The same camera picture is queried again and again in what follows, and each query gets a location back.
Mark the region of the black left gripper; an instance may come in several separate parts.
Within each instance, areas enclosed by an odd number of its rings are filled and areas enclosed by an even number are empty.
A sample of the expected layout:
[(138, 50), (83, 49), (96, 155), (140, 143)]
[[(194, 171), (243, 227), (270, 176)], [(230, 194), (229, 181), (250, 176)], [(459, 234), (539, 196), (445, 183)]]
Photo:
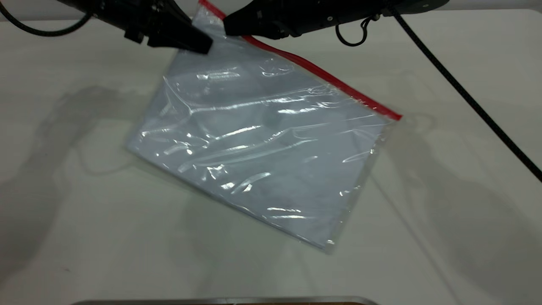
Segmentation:
[(148, 46), (208, 54), (212, 39), (192, 25), (174, 0), (62, 0), (62, 4), (90, 13), (124, 31), (124, 37)]

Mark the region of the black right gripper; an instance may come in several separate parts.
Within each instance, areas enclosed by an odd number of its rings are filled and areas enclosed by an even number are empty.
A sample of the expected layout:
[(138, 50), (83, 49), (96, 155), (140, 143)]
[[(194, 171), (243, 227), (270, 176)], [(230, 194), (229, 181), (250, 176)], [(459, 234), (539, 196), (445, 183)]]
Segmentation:
[(381, 0), (253, 0), (223, 20), (229, 36), (297, 37), (379, 14)]

